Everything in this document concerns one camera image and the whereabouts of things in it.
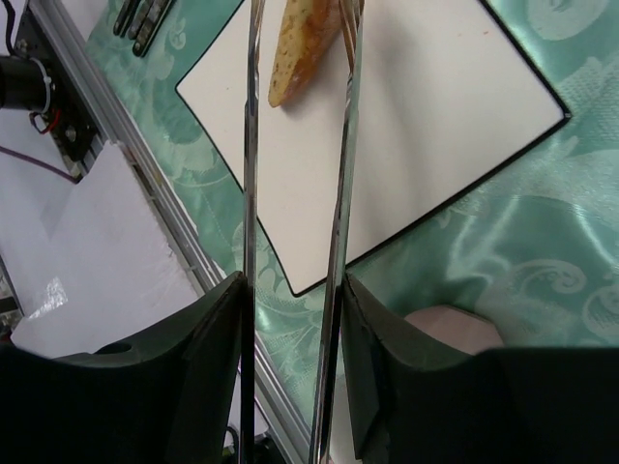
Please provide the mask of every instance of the black motor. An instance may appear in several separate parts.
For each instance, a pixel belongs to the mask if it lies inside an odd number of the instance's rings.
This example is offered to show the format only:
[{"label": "black motor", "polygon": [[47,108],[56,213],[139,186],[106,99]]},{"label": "black motor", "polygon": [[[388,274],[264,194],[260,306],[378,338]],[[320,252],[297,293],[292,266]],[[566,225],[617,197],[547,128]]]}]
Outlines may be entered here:
[{"label": "black motor", "polygon": [[0,56],[0,109],[41,113],[49,107],[51,83],[44,66],[15,56]]}]

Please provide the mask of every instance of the white plate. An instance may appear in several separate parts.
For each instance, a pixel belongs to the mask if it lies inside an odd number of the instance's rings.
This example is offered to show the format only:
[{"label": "white plate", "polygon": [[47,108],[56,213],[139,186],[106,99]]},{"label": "white plate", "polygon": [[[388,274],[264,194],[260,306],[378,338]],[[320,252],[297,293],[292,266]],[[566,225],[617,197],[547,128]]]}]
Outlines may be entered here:
[{"label": "white plate", "polygon": [[[268,0],[262,27],[258,214],[298,294],[327,274],[348,65],[339,38],[303,97],[271,108],[284,5]],[[246,1],[178,85],[239,184],[249,13]],[[564,119],[478,1],[369,0],[364,27],[349,262]]]}]

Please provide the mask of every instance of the red wire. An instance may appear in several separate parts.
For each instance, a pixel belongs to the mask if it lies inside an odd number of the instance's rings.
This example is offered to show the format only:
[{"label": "red wire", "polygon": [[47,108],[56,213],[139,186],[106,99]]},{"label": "red wire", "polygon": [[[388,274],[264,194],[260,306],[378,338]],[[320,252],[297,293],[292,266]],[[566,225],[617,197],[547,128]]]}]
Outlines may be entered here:
[{"label": "red wire", "polygon": [[41,134],[49,133],[53,131],[54,129],[56,129],[56,127],[58,126],[58,123],[60,122],[60,110],[59,109],[55,110],[54,114],[55,114],[55,117],[54,117],[53,122],[49,126],[47,126],[43,130],[43,132],[41,132]]},{"label": "red wire", "polygon": [[54,120],[51,122],[51,124],[48,124],[45,127],[45,129],[41,130],[39,129],[39,126],[37,126],[37,116],[41,116],[43,119],[43,115],[40,113],[30,113],[30,124],[32,125],[33,128],[35,128],[35,130],[40,135],[45,135],[46,133],[50,133],[51,131],[56,129],[56,127],[58,126],[58,123],[60,123],[61,111],[59,109],[55,109],[53,114],[54,114]]}]

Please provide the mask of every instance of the bread slice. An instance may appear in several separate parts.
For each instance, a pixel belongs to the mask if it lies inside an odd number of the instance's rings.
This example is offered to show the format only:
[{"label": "bread slice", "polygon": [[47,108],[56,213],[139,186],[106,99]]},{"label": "bread slice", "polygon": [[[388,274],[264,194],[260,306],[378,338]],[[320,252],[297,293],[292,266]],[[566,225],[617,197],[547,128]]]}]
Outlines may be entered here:
[{"label": "bread slice", "polygon": [[269,104],[296,97],[341,30],[339,0],[287,0],[273,64]]}]

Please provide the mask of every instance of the teal tablecloth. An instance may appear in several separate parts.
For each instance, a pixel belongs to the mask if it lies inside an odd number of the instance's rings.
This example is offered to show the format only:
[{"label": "teal tablecloth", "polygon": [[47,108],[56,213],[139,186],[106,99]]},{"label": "teal tablecloth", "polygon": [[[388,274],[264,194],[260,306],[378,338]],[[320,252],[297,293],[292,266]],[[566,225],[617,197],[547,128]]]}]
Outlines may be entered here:
[{"label": "teal tablecloth", "polygon": [[[491,3],[574,118],[354,272],[400,314],[451,304],[493,320],[509,344],[617,345],[619,1]],[[241,192],[175,85],[239,0],[178,0],[145,60],[112,36],[120,4],[110,0],[88,52],[139,125],[204,249],[230,273],[242,259]],[[310,420],[323,290],[293,298],[263,236],[258,266],[257,329]]]}]

